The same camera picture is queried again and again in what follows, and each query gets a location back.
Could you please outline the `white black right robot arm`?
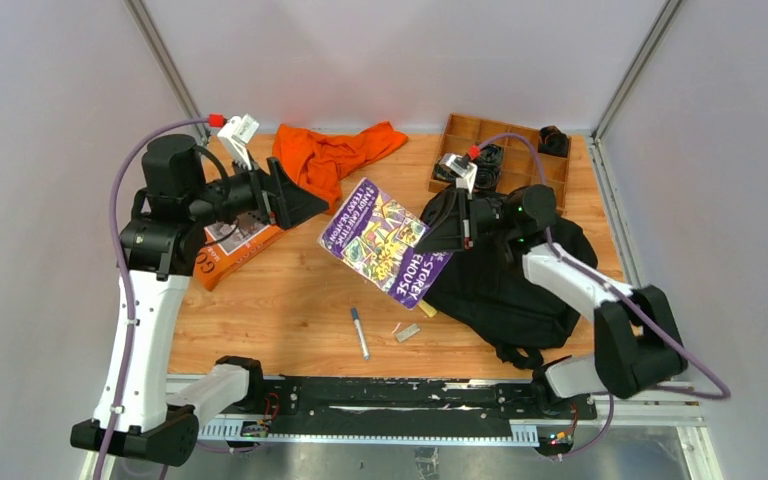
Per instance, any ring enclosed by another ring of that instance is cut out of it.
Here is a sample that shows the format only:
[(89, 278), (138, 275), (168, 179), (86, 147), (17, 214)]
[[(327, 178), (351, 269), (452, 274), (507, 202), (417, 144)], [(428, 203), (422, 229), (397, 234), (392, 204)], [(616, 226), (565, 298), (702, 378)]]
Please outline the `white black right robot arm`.
[(426, 301), (543, 381), (530, 392), (540, 415), (558, 416), (579, 394), (627, 399), (687, 369), (664, 292), (602, 275), (550, 187), (448, 187), (421, 217), (430, 230), (420, 251), (450, 256)]

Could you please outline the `purple paperback book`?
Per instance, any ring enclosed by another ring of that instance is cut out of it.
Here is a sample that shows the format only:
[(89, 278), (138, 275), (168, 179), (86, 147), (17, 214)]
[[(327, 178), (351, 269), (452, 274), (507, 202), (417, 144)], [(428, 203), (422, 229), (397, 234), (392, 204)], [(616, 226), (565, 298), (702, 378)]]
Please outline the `purple paperback book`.
[(451, 258), (419, 253), (429, 227), (371, 180), (358, 182), (337, 209), (318, 243), (403, 307), (423, 300)]

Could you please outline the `black student backpack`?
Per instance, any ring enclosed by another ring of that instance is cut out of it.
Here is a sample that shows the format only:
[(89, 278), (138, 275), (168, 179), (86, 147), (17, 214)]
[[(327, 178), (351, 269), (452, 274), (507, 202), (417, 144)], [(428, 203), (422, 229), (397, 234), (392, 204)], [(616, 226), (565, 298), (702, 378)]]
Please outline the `black student backpack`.
[(548, 187), (474, 195), (483, 196), (508, 198), (513, 227), (454, 253), (424, 300), (469, 326), (502, 362), (520, 370), (539, 369), (543, 350), (562, 347), (580, 315), (557, 295), (524, 278), (521, 255), (544, 243), (543, 229), (549, 226), (554, 243), (575, 259), (597, 267), (598, 256), (582, 227), (554, 212), (556, 203)]

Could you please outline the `orange cover book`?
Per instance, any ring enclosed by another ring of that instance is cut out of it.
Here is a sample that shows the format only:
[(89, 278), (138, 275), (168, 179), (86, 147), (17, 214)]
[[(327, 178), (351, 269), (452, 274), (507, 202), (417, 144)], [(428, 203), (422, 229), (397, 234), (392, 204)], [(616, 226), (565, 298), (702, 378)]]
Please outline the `orange cover book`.
[(209, 225), (204, 231), (206, 244), (196, 257), (194, 277), (208, 291), (285, 234), (255, 212), (239, 215), (232, 224)]

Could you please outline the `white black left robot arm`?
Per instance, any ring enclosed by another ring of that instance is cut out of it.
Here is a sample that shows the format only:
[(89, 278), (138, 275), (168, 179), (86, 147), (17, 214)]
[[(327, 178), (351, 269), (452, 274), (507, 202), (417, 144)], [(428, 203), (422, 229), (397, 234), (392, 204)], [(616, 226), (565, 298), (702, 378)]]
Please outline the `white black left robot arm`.
[(276, 158), (266, 168), (235, 167), (208, 181), (203, 164), (212, 154), (189, 135), (155, 137), (140, 154), (145, 186), (127, 225), (112, 230), (120, 307), (111, 364), (93, 415), (74, 425), (70, 442), (100, 460), (117, 456), (169, 468), (190, 458), (200, 428), (224, 409), (253, 413), (266, 400), (259, 361), (229, 355), (180, 393), (166, 392), (175, 325), (207, 228), (254, 212), (289, 230), (328, 205), (297, 185)]

